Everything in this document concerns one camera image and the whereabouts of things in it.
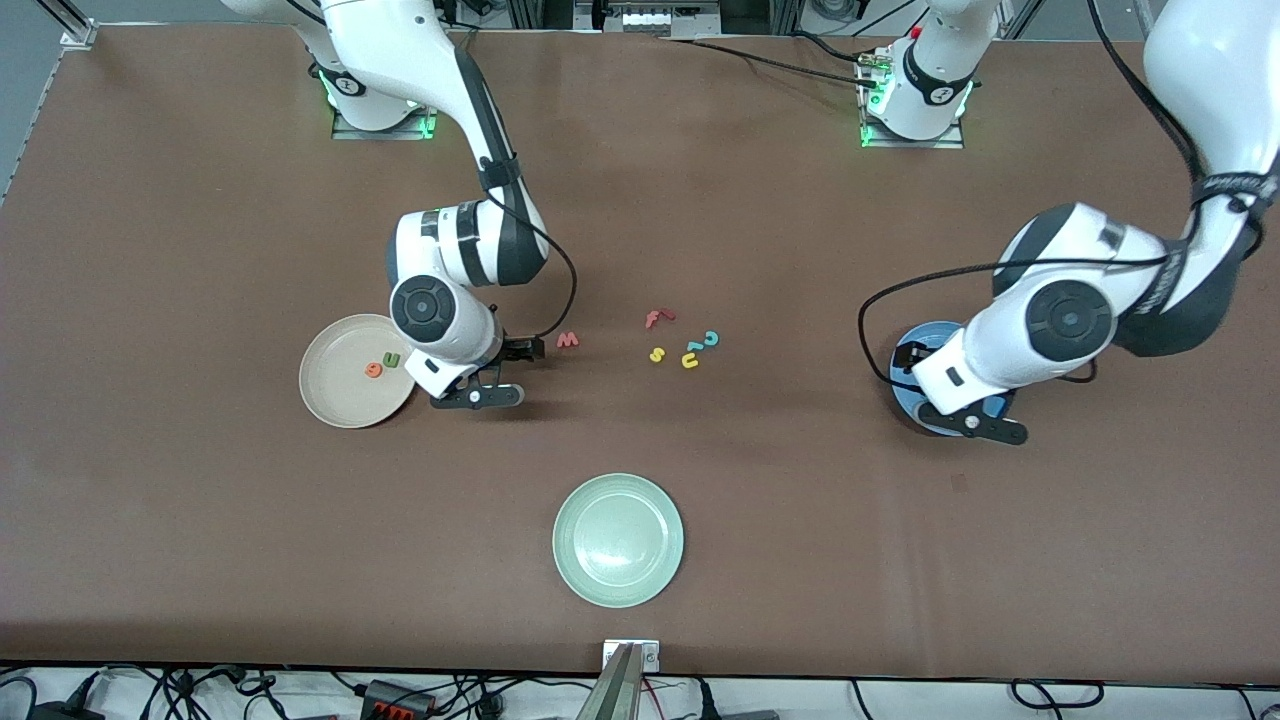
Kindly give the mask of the blue plate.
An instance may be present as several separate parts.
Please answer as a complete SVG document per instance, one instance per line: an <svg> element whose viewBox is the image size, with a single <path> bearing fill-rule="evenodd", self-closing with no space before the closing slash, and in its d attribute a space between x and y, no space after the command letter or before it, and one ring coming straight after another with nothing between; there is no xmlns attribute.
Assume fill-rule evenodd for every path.
<svg viewBox="0 0 1280 720"><path fill-rule="evenodd" d="M897 342L897 345L905 341L919 341L927 343L933 348L941 347L956 331L961 327L955 322L927 322L924 324L916 325L908 331ZM924 428L927 432L942 436L942 437L961 437L963 434L955 430L950 430L945 427L936 427L924 424L918 419L918 410L927 404L927 397L916 389L900 388L902 386L918 386L915 377L902 375L895 370L895 351L893 356L890 359L890 379L895 382L892 388L893 397L899 404L902 413L909 416L918 425Z"/></svg>

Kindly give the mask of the beige brown plate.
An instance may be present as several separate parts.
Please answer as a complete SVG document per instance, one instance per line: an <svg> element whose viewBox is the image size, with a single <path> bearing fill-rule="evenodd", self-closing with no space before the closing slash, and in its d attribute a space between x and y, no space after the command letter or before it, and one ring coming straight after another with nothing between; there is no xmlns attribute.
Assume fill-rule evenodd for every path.
<svg viewBox="0 0 1280 720"><path fill-rule="evenodd" d="M398 368L364 374L385 352L402 356ZM306 348L300 364L300 393L320 421L340 429L374 427L401 410L416 388L404 369L410 347L388 316L356 314L332 323Z"/></svg>

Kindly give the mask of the pale green plate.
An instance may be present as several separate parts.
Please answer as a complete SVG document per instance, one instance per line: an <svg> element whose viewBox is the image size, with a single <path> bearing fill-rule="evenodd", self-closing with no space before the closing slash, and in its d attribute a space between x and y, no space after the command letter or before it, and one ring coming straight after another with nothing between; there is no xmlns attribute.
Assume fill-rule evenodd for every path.
<svg viewBox="0 0 1280 720"><path fill-rule="evenodd" d="M631 609L659 596L684 559L684 521L653 480L608 473L573 489L552 532L564 584L603 609Z"/></svg>

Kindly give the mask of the orange black connector block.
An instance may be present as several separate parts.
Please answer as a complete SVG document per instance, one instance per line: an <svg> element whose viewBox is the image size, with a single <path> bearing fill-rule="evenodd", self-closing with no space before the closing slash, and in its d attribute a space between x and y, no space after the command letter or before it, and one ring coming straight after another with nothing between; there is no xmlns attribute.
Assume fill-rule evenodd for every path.
<svg viewBox="0 0 1280 720"><path fill-rule="evenodd" d="M436 698L429 691L374 680L358 687L358 720L431 720Z"/></svg>

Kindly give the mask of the grey terminal block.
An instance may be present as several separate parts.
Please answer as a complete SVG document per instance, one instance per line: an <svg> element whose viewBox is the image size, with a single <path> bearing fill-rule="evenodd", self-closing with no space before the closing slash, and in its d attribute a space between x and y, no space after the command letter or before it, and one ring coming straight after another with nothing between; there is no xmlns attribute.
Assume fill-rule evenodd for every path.
<svg viewBox="0 0 1280 720"><path fill-rule="evenodd" d="M603 32L692 40L722 29L719 0L600 0L593 8Z"/></svg>

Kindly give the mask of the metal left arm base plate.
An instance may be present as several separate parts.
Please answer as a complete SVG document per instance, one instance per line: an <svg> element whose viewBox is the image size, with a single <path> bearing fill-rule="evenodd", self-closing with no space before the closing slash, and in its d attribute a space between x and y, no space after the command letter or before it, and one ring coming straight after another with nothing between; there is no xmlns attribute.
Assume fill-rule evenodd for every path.
<svg viewBox="0 0 1280 720"><path fill-rule="evenodd" d="M972 76L943 81L913 64L909 37L863 56L858 79L859 123L864 147L961 149L961 117L974 90Z"/></svg>

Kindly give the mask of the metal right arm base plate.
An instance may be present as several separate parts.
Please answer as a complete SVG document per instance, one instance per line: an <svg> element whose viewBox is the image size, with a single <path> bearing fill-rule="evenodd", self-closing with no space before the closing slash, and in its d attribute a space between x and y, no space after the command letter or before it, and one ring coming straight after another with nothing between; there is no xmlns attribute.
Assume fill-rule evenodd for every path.
<svg viewBox="0 0 1280 720"><path fill-rule="evenodd" d="M436 109L397 97L366 94L361 97L328 96L334 140L390 141L430 140Z"/></svg>

